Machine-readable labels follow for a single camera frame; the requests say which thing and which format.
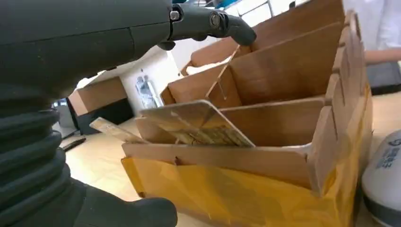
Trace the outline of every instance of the black robotic arm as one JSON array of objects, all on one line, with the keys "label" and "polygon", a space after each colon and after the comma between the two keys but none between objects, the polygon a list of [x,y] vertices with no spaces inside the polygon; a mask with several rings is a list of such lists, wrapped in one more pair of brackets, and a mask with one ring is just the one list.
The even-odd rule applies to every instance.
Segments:
[{"label": "black robotic arm", "polygon": [[256,38],[240,18],[168,0],[1,0],[0,226],[175,226],[167,200],[124,202],[72,179],[50,106],[154,45],[208,35]]}]

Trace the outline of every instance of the metal screw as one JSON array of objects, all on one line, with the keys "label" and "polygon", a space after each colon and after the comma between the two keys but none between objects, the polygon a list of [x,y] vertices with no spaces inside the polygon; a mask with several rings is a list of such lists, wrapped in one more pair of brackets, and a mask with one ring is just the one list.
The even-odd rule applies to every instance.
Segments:
[{"label": "metal screw", "polygon": [[171,19],[172,21],[177,21],[177,20],[179,20],[179,19],[180,19],[180,12],[178,12],[178,11],[171,11],[171,12],[170,12],[170,19]]},{"label": "metal screw", "polygon": [[210,25],[213,28],[217,28],[220,26],[220,16],[216,12],[212,12],[210,14]]}]

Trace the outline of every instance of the cardboard box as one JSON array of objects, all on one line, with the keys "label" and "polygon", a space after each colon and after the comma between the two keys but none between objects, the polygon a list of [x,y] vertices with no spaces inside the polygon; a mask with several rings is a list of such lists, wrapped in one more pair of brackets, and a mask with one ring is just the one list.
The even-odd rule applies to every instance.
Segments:
[{"label": "cardboard box", "polygon": [[258,32],[283,36],[213,82],[208,100],[257,147],[125,143],[136,191],[225,226],[351,226],[372,100],[357,18],[342,10],[313,0],[273,18]]},{"label": "cardboard box", "polygon": [[80,116],[126,97],[120,78],[115,77],[77,89],[68,99]]},{"label": "cardboard box", "polygon": [[[192,57],[197,59],[197,62],[207,64],[207,62],[214,63],[222,61],[229,56],[231,56],[230,61],[232,61],[235,58],[250,53],[250,49],[247,46],[236,45],[234,49],[231,48],[232,46],[226,48],[225,42],[233,41],[228,39],[220,40],[210,46],[197,50],[192,54]],[[208,56],[208,54],[213,52],[219,52],[221,54]],[[222,64],[169,83],[160,94],[163,103],[169,105],[197,99],[208,99],[208,91],[226,67],[227,64]]]}]

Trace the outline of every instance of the person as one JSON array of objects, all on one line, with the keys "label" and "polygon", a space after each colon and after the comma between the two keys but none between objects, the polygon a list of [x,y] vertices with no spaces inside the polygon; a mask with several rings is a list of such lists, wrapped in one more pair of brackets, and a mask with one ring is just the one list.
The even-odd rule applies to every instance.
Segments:
[{"label": "person", "polygon": [[372,94],[401,91],[401,0],[343,0],[356,11]]}]

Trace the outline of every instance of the cardboard organizer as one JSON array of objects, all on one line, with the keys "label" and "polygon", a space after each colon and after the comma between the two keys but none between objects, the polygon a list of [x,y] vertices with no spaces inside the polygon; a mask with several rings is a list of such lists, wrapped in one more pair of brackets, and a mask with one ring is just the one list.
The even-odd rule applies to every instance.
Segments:
[{"label": "cardboard organizer", "polygon": [[209,100],[257,147],[179,144],[138,118],[139,132],[151,144],[123,144],[127,158],[216,166],[294,184],[315,196],[327,192],[336,162],[347,155],[341,148],[354,109],[362,99],[371,102],[357,16],[344,15],[339,0],[313,0],[254,30],[251,46],[228,38],[194,52],[188,65],[233,58],[168,84],[161,97],[166,105]]}]

